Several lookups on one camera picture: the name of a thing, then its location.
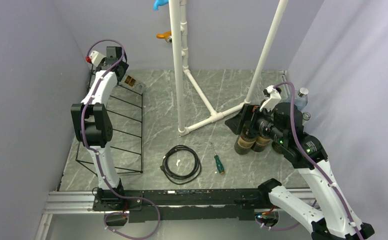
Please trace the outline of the dark green wine bottle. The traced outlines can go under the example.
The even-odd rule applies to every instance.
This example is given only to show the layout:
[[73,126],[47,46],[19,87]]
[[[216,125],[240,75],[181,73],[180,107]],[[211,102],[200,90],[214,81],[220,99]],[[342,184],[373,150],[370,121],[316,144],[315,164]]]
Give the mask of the dark green wine bottle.
[[241,133],[234,144],[234,150],[239,155],[246,155],[251,151],[253,144],[257,139],[257,135]]

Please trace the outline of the clear glass liquor bottle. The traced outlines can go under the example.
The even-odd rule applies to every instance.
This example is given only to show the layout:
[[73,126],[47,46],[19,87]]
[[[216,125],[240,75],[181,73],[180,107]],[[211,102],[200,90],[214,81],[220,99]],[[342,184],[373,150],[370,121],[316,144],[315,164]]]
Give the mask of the clear glass liquor bottle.
[[119,85],[139,95],[142,95],[147,88],[143,82],[128,74],[123,77]]

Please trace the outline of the dark bottle behind arm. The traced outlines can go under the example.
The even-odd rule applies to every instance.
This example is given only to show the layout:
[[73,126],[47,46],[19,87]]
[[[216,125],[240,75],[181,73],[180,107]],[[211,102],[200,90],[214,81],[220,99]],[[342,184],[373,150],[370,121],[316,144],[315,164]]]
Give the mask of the dark bottle behind arm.
[[279,143],[277,141],[273,141],[272,144],[272,149],[279,155],[283,155],[284,152],[283,152],[283,144],[282,143]]

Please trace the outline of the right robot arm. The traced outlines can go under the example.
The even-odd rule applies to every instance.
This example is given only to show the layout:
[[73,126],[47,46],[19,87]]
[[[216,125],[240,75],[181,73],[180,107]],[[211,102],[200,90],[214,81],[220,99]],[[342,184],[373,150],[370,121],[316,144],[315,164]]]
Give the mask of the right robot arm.
[[310,233],[313,240],[367,240],[375,234],[352,210],[339,189],[328,155],[321,142],[304,132],[303,114],[289,102],[278,103],[272,111],[245,104],[225,125],[235,134],[270,138],[308,184],[319,208],[294,196],[281,182],[271,178],[258,186],[258,203],[275,205]]

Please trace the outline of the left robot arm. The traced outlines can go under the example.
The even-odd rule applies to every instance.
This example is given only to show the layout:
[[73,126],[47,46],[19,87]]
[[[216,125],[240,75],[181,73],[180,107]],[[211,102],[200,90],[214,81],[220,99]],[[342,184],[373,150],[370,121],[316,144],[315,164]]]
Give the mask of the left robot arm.
[[106,54],[92,50],[86,60],[97,72],[84,99],[71,106],[72,122],[77,140],[87,149],[94,163],[98,177],[96,200],[119,210],[125,205],[126,196],[112,158],[113,126],[107,102],[128,69],[127,57],[122,47],[108,46]]

